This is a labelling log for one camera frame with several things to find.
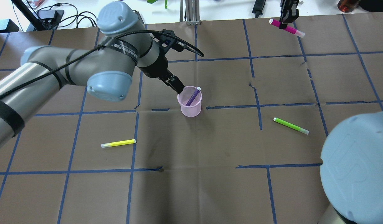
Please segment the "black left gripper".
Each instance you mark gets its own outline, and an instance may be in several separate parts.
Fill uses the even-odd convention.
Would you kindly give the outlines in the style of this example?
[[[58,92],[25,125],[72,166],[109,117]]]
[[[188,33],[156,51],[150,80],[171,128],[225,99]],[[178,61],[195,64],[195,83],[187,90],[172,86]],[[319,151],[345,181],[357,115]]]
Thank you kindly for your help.
[[[172,30],[144,30],[150,38],[149,48],[143,52],[138,60],[138,68],[150,78],[158,78],[165,82],[178,95],[185,85],[168,70],[166,53],[175,45],[175,33]]]

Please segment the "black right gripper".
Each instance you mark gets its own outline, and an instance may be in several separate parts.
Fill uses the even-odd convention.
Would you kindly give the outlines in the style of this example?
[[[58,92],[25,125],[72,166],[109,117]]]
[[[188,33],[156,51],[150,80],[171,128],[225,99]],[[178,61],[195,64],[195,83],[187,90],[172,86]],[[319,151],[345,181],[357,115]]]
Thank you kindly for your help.
[[[281,23],[293,23],[299,18],[299,0],[281,0]]]

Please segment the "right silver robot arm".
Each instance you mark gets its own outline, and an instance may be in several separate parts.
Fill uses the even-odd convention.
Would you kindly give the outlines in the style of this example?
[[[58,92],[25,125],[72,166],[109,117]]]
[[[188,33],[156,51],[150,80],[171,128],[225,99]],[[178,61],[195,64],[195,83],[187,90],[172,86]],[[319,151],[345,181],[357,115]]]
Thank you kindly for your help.
[[[305,136],[271,124],[267,182],[278,224],[383,224],[383,9],[343,15],[335,0],[309,0],[297,21],[297,71],[277,77],[271,116],[297,121]]]

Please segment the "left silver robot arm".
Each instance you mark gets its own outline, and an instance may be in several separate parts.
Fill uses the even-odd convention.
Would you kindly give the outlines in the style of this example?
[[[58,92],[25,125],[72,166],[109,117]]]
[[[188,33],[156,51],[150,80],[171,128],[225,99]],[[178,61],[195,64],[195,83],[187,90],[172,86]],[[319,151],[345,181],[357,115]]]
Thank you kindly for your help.
[[[120,102],[129,92],[134,69],[139,68],[177,94],[183,92],[183,83],[168,70],[167,50],[153,37],[173,39],[177,51],[183,44],[192,49],[189,43],[171,31],[147,30],[123,1],[103,7],[96,24],[105,37],[95,48],[30,47],[20,67],[1,79],[0,149],[65,85],[85,86],[95,98]]]

